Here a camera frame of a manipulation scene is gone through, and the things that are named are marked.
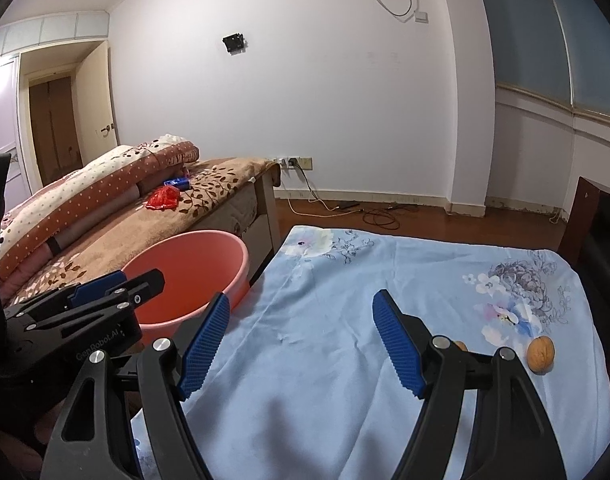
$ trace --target bed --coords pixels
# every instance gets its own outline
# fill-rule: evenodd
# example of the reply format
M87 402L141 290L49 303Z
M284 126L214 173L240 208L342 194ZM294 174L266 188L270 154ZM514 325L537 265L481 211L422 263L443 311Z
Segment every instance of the bed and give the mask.
M386 288L433 334L493 354L548 334L553 369L529 372L570 480L610 441L603 350L577 275L526 251L297 226L241 304L201 390L182 405L214 478L387 479L418 417L371 315ZM466 392L445 478L460 478L474 413ZM144 478L157 478L145 421L132 421ZM516 460L529 460L516 456Z
M178 206L146 208L150 192L182 172L191 187ZM3 304L119 270L149 246L189 230L241 237L253 281L280 246L274 199L279 183L272 160L198 160L198 149L180 137L119 146L3 218Z

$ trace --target leaf pattern blanket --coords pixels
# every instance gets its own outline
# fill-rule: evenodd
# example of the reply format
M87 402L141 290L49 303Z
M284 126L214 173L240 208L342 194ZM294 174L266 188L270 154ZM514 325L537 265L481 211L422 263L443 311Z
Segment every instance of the leaf pattern blanket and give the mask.
M50 288L89 282L121 269L153 244L185 232L266 171L272 171L275 186L280 179L278 165L264 158L205 160L187 168L192 187L181 193L181 202L175 210L149 210L145 208L149 198L146 196L118 211L43 267L10 304Z

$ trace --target silver screw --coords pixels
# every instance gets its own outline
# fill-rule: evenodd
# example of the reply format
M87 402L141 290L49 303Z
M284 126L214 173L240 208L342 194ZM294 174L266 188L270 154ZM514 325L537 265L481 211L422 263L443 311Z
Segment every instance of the silver screw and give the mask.
M102 350L96 350L89 355L89 361L96 364L104 359L104 352Z
M444 350L445 348L449 348L451 343L450 340L445 336L437 335L434 339L432 339L432 344L436 348Z
M511 361L516 357L516 352L514 352L514 350L511 348L507 348L507 346L502 347L498 353L502 359L505 359L505 361Z
M154 341L154 350L157 352L162 352L163 350L167 350L172 345L172 342L169 341L166 337L162 337L160 339L156 339Z

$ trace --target wooden floor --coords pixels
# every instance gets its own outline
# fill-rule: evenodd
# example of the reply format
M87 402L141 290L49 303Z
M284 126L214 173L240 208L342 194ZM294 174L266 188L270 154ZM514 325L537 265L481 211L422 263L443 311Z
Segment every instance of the wooden floor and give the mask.
M315 225L318 227L337 227L344 229L360 229L378 234L409 236L415 238L430 238L445 242L462 242L467 244L485 244L502 247L518 247L524 249L558 248L565 231L565 223L559 221L552 224L549 216L522 211L487 208L484 218L467 216L450 216L440 207L406 206L405 209L392 210L400 222L396 230L386 230L363 221L363 213L336 218L313 218L299 216L290 210L287 200L277 200L278 223L280 234L284 238L294 225ZM292 200L291 204L297 212L326 215L329 213L321 203L309 203L307 200ZM329 201L332 208L336 204ZM387 204L363 202L357 208L383 209Z

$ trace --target red plastic bag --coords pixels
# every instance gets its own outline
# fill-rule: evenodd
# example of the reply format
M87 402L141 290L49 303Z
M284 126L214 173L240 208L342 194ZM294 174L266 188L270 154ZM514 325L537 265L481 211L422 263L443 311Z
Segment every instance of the red plastic bag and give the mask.
M176 209L181 192L174 186L163 186L155 189L147 200L147 209Z

